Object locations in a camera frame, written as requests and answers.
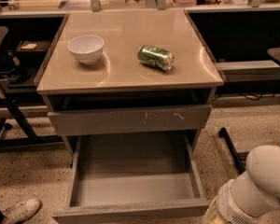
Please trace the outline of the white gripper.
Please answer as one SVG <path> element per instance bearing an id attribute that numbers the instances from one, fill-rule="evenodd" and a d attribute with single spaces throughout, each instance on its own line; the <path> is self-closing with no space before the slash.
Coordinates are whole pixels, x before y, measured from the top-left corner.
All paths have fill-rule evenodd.
<path id="1" fill-rule="evenodd" d="M 257 218 L 247 215 L 231 196 L 233 179 L 225 183 L 218 191 L 203 216 L 203 224 L 218 224 L 217 215 L 226 224 L 259 224 Z"/>

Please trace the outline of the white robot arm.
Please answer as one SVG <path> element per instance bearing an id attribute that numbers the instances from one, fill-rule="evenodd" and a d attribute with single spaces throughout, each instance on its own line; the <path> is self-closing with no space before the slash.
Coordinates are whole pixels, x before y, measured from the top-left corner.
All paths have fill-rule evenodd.
<path id="1" fill-rule="evenodd" d="M 253 148 L 245 171 L 218 191 L 203 216 L 203 224 L 259 224 L 280 209 L 280 147 Z"/>

